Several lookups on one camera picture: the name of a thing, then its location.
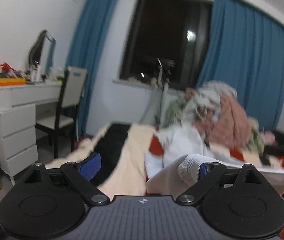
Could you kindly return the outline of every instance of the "controller logo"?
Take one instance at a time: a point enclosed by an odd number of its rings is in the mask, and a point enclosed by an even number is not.
[[[144,205],[146,202],[148,202],[148,200],[145,198],[141,198],[139,199],[139,202]]]

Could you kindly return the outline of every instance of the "metal screw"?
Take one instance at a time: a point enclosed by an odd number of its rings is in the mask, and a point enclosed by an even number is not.
[[[179,200],[183,203],[190,203],[190,202],[193,202],[194,201],[194,196],[192,195],[181,195],[179,197]]]
[[[94,195],[93,197],[91,197],[91,200],[95,203],[103,203],[103,202],[107,201],[107,196],[97,194],[97,195]]]

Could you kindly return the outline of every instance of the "blue curtain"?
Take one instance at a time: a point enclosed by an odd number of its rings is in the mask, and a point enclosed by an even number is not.
[[[224,81],[260,128],[276,128],[284,100],[284,27],[239,0],[214,0],[197,87]]]
[[[117,0],[87,0],[66,61],[66,67],[76,66],[88,71],[78,111],[80,135],[86,134],[94,81],[116,3]]]

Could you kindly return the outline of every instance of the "orange tray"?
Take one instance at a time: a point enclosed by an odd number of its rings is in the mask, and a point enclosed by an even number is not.
[[[25,85],[24,78],[0,78],[0,87]]]

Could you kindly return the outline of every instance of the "chair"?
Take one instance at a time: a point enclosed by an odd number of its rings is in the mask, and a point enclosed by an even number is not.
[[[36,117],[35,128],[48,133],[50,146],[52,146],[53,139],[55,159],[59,157],[58,137],[61,129],[71,128],[71,152],[74,151],[76,117],[87,73],[85,69],[69,67],[64,73],[64,81],[55,113],[43,113]],[[62,115],[61,110],[69,107],[72,107],[73,110],[72,117]]]

